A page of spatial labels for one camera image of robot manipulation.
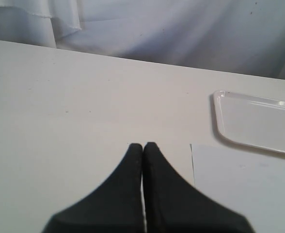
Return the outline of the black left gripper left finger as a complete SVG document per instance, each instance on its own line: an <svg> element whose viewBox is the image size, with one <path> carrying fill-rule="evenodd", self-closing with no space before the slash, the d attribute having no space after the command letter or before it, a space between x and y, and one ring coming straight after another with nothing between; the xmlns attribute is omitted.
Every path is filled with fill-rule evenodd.
<svg viewBox="0 0 285 233"><path fill-rule="evenodd" d="M143 148L130 144L113 173L91 194L54 214L45 233L143 233Z"/></svg>

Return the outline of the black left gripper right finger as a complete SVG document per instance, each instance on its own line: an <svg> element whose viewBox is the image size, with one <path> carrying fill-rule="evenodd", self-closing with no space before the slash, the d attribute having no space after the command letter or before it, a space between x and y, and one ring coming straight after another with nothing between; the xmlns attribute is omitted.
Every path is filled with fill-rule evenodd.
<svg viewBox="0 0 285 233"><path fill-rule="evenodd" d="M184 180L159 147L142 156L143 195L149 233L252 233L248 220L205 196Z"/></svg>

